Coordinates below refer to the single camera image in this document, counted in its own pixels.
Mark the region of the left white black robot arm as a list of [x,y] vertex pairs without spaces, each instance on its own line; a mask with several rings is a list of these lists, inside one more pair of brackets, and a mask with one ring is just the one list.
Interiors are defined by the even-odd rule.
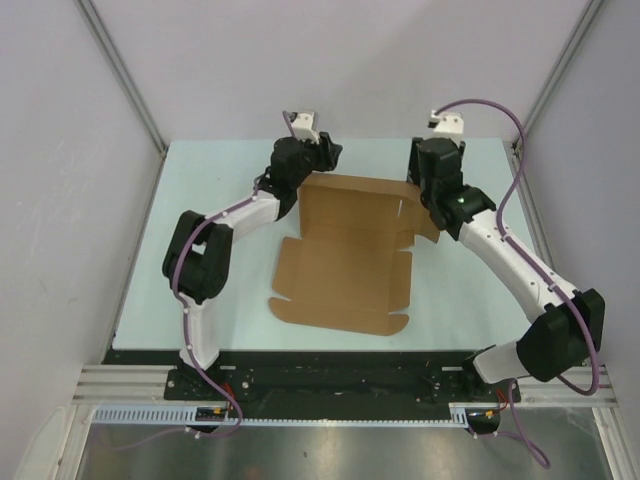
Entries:
[[285,217],[298,200],[298,189],[313,172],[332,172],[343,147],[327,132],[317,140],[295,136],[275,141],[270,164],[253,181],[249,196],[205,216],[192,210],[181,214],[162,264],[162,274],[182,304],[184,346],[180,357],[192,367],[186,387],[197,398],[214,397],[221,376],[209,368],[219,357],[214,327],[204,318],[221,293],[230,271],[233,244]]

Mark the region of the brown cardboard box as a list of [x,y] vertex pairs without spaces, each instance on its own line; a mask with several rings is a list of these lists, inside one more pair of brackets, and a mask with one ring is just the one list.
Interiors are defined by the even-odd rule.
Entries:
[[391,336],[409,322],[417,237],[440,231],[406,181],[314,173],[298,190],[300,234],[283,239],[271,312],[281,321]]

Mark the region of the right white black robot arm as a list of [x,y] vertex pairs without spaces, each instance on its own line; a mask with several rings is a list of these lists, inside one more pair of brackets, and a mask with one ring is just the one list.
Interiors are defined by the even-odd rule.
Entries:
[[604,298],[581,291],[554,273],[500,223],[495,203],[463,181],[464,143],[415,137],[408,180],[435,226],[478,256],[506,286],[530,323],[519,339],[490,346],[467,361],[463,393],[484,401],[503,380],[561,379],[578,363],[597,361],[605,313]]

